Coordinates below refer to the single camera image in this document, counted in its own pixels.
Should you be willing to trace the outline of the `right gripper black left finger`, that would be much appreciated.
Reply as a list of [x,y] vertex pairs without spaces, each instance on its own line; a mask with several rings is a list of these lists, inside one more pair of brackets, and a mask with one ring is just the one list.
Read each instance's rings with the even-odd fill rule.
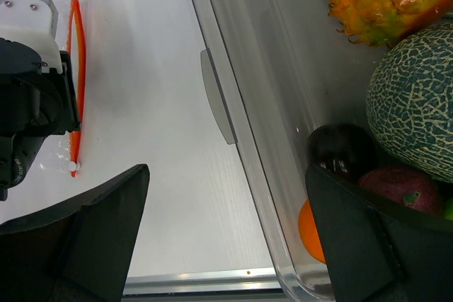
[[1,224],[2,301],[120,301],[149,188],[136,165]]

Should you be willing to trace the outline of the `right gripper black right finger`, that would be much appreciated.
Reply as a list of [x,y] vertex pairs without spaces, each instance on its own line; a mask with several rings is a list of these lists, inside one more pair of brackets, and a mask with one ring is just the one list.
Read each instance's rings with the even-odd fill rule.
[[363,190],[319,165],[306,191],[337,301],[451,301],[452,222]]

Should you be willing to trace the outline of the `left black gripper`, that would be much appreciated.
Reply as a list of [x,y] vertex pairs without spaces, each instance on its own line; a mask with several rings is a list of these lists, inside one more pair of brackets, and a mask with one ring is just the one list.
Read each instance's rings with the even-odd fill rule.
[[1,39],[1,201],[23,182],[45,139],[81,129],[68,52],[44,70],[32,48]]

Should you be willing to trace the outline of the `clear orange zip top bag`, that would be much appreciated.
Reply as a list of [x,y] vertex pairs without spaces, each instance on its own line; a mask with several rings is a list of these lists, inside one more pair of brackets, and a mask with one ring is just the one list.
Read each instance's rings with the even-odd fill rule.
[[[81,121],[84,120],[84,104],[86,93],[86,34],[81,11],[80,0],[71,0],[68,15],[66,51],[76,56],[76,109]],[[81,148],[82,130],[69,133],[69,172],[75,178],[80,169],[79,154]]]

